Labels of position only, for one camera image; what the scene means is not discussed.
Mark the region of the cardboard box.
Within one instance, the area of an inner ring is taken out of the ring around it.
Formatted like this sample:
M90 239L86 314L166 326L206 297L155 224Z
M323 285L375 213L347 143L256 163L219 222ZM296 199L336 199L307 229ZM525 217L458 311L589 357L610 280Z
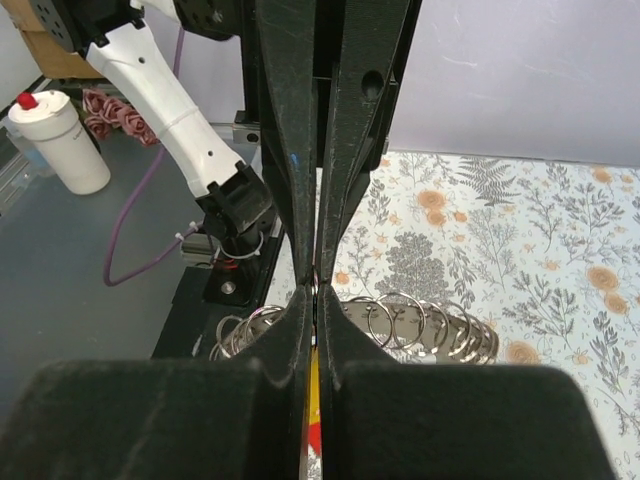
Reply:
M47 16L46 13L33 10L28 1L2 0L1 4L45 77L80 80L103 78L78 54L66 52L46 32L41 19Z

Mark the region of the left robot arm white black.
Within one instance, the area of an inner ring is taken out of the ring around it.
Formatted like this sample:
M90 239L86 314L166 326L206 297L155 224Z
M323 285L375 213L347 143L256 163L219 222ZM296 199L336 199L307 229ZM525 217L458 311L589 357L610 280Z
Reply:
M214 132L164 60L143 1L35 1L44 30L111 82L177 163L208 229L242 233L275 207L298 284L327 284L383 155L417 1L157 1L186 31L241 41L253 172Z

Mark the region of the pink fabric roses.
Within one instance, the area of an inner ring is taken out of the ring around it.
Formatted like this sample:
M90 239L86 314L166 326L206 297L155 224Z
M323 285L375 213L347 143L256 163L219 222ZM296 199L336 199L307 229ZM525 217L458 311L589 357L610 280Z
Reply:
M159 143L156 134L136 109L101 90L82 91L81 119L97 140L104 140L112 132L120 130L145 147Z

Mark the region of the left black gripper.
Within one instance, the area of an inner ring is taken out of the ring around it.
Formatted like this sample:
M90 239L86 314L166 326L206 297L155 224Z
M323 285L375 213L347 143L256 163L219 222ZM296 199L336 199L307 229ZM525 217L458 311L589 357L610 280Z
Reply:
M314 157L323 165L316 267L329 284L368 187L364 171L377 169L384 154L420 8L418 1L242 4L245 118L263 127L272 158L264 178L289 234L298 285L312 280L313 126Z

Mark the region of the white plastic bottle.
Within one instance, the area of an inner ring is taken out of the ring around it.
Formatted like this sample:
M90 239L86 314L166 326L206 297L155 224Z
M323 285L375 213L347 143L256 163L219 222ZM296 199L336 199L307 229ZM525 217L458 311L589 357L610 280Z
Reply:
M23 92L11 106L9 119L70 192L91 195L109 183L110 170L67 94Z

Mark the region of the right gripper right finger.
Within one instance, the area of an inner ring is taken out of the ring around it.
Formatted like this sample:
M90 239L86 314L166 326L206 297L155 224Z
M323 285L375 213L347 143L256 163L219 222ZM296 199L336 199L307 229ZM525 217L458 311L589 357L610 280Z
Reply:
M574 380L543 366L402 364L317 295L327 479L609 479Z

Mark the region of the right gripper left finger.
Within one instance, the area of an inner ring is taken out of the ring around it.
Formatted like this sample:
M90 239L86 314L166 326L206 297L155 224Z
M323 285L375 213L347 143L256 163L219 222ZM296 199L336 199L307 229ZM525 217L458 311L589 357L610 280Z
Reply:
M1 434L5 479L298 479L313 295L223 361L56 362Z

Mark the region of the floral table mat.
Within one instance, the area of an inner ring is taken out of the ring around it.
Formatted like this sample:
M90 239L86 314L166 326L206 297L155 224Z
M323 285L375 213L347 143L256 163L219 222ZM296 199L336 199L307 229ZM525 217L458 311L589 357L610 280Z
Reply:
M621 479L639 475L639 173L395 152L338 250L343 299L452 301L503 363L567 371Z

